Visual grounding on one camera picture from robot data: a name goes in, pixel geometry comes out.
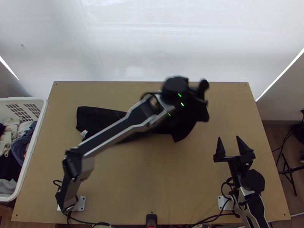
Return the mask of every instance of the white laundry basket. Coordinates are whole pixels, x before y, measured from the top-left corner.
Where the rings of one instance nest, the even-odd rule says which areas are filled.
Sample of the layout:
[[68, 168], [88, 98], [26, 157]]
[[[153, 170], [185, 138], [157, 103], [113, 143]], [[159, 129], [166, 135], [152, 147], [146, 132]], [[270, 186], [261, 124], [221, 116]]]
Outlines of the white laundry basket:
[[0, 98], [0, 123], [3, 123], [10, 117], [19, 118], [21, 122], [37, 120], [36, 128], [32, 135], [31, 142], [28, 146], [26, 157], [21, 168], [19, 179], [17, 181], [16, 189], [13, 194], [8, 197], [0, 196], [0, 202], [12, 201], [20, 193], [27, 168], [34, 151], [34, 147], [36, 145], [46, 107], [46, 100], [34, 97]]

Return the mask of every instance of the wooden table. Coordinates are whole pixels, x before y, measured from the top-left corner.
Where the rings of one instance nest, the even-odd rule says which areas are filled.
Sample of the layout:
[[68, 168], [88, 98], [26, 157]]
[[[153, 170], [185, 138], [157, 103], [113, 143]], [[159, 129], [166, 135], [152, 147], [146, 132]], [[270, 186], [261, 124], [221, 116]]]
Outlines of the wooden table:
[[[27, 174], [17, 198], [13, 221], [66, 223], [57, 211], [54, 179], [62, 179], [64, 151], [81, 142], [76, 126], [79, 106], [127, 111], [146, 91], [162, 82], [54, 82]], [[90, 222], [144, 224], [157, 214], [159, 224], [195, 223], [218, 214], [217, 196], [230, 177], [227, 163], [214, 163], [220, 136], [227, 155], [238, 155], [239, 135], [256, 155], [252, 168], [266, 181], [262, 193], [267, 220], [290, 219], [286, 199], [267, 137], [248, 83], [212, 82], [206, 94], [210, 121], [197, 123], [187, 138], [171, 136], [112, 146], [95, 159], [95, 170], [79, 196], [83, 212], [73, 216]], [[237, 223], [234, 216], [217, 223]]]

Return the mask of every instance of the black garment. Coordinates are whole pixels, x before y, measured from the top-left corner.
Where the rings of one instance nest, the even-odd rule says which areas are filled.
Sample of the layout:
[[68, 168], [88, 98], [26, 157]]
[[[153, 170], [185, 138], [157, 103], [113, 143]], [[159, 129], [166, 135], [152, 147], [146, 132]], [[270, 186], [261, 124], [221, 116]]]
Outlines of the black garment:
[[[126, 112], [94, 108], [78, 107], [77, 109], [77, 126], [80, 132], [87, 130], [84, 140], [115, 123], [126, 115]], [[159, 127], [152, 129], [150, 132], [158, 134], [170, 134], [174, 142], [184, 139], [193, 129], [197, 121], [208, 121], [209, 115], [206, 107], [198, 109], [195, 105], [189, 105], [189, 108], [179, 112], [178, 115], [167, 118]], [[120, 143], [130, 141], [147, 135], [149, 132], [134, 133]]]
[[6, 179], [8, 181], [14, 179], [17, 182], [20, 171], [21, 166], [11, 151], [8, 153], [7, 157], [4, 155], [0, 156], [0, 179]]
[[5, 126], [2, 123], [0, 123], [0, 136], [3, 134], [4, 130], [5, 130]]
[[[88, 131], [83, 139], [84, 141], [116, 121], [119, 121], [121, 118], [125, 117], [125, 115], [126, 112], [111, 109], [86, 106], [78, 107], [76, 129], [80, 132], [83, 132], [84, 130]], [[143, 135], [144, 134], [135, 133], [119, 143], [127, 142]]]

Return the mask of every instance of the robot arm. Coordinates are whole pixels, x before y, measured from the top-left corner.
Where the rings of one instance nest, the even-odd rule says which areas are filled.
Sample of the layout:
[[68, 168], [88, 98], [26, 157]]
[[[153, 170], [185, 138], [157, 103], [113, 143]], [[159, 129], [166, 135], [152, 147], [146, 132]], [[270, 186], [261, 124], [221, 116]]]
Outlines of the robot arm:
[[250, 149], [239, 136], [236, 137], [240, 155], [226, 157], [221, 138], [213, 155], [214, 162], [228, 162], [233, 180], [233, 190], [229, 192], [230, 208], [235, 210], [248, 228], [269, 228], [265, 218], [265, 207], [261, 192], [265, 188], [264, 177], [254, 169], [249, 170], [255, 159]]
[[[124, 118], [77, 147], [67, 150], [66, 158], [62, 162], [62, 186], [56, 193], [56, 200], [62, 213], [68, 214], [74, 209], [78, 202], [79, 186], [88, 179], [94, 169], [94, 157], [108, 147], [135, 132], [149, 131], [159, 126], [176, 126], [179, 129], [180, 125], [187, 125], [190, 132], [196, 121], [208, 121], [207, 102], [204, 100], [204, 93], [208, 87], [206, 80], [201, 81], [197, 88], [190, 88], [187, 78], [169, 78], [161, 92], [147, 93], [129, 109]], [[185, 122], [184, 117], [188, 116], [191, 117], [191, 121]], [[183, 132], [178, 140], [186, 137], [189, 132]]]

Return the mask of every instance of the white wall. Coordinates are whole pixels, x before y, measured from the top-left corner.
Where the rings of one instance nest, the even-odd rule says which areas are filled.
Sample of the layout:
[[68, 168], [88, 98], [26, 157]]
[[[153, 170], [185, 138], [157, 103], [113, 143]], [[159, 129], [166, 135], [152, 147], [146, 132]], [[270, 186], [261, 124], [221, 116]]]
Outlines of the white wall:
[[57, 81], [249, 82], [304, 47], [304, 1], [2, 0], [0, 55], [33, 96]]
[[304, 54], [257, 101], [262, 120], [299, 120], [304, 108]]
[[31, 97], [26, 88], [0, 62], [0, 98]]

